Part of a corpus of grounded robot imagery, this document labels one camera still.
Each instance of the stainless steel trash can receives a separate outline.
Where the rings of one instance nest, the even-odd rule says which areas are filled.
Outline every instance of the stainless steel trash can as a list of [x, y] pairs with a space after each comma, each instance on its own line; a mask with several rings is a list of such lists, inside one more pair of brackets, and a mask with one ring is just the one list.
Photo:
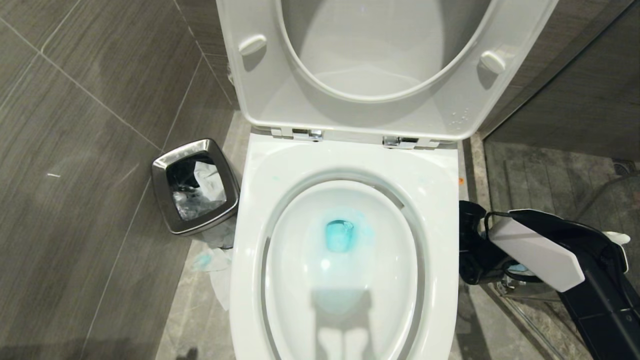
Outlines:
[[196, 234], [237, 213], [240, 188], [225, 155], [211, 139], [158, 157], [151, 175], [158, 206], [173, 234]]

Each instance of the blue cleaning liquid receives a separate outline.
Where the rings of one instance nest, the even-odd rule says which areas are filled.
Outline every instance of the blue cleaning liquid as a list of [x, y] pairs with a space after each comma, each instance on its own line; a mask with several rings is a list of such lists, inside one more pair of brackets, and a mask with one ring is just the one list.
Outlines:
[[353, 248], [353, 224], [346, 220], [334, 220], [326, 225], [326, 247], [331, 252], [348, 252]]

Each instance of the toilet seat hinge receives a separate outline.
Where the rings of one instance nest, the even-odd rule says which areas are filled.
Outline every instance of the toilet seat hinge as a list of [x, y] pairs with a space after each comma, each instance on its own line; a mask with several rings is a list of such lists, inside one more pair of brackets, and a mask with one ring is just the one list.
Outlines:
[[324, 131], [316, 129], [271, 128], [271, 135], [275, 137], [293, 138], [293, 140], [320, 142], [323, 140]]
[[388, 149], [423, 149], [436, 148], [440, 141], [423, 138], [403, 138], [401, 136], [382, 136], [382, 146]]

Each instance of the white toilet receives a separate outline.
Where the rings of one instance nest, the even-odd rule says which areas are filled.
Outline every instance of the white toilet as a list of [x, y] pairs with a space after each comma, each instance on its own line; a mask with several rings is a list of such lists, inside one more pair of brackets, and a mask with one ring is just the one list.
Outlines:
[[230, 294], [238, 360], [448, 357], [456, 141], [556, 2], [218, 0], [253, 124]]

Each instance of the garbage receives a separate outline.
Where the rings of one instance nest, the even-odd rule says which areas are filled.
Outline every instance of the garbage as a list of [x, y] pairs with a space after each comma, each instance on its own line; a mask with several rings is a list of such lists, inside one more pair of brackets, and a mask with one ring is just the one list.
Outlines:
[[233, 250], [207, 247], [197, 255], [192, 264], [193, 271], [209, 274], [213, 292], [225, 311], [229, 310], [232, 260]]
[[193, 166], [193, 176], [177, 182], [173, 191], [178, 214], [187, 221], [215, 210], [227, 201], [218, 168], [201, 161], [194, 161]]

